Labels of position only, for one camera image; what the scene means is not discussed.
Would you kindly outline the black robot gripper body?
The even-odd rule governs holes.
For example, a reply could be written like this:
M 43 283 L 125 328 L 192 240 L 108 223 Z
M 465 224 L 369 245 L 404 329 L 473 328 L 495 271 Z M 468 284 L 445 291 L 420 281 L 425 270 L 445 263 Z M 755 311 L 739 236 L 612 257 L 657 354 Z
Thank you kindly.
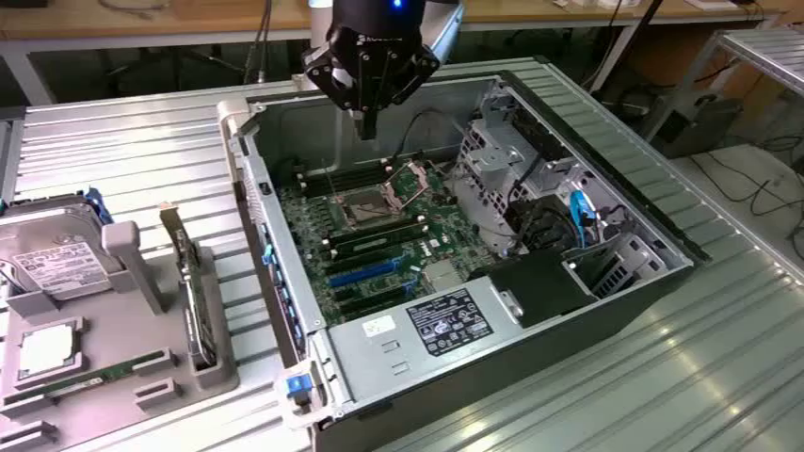
M 423 1 L 335 1 L 329 47 L 339 61 L 359 61 L 361 51 L 380 49 L 399 59 L 423 47 Z

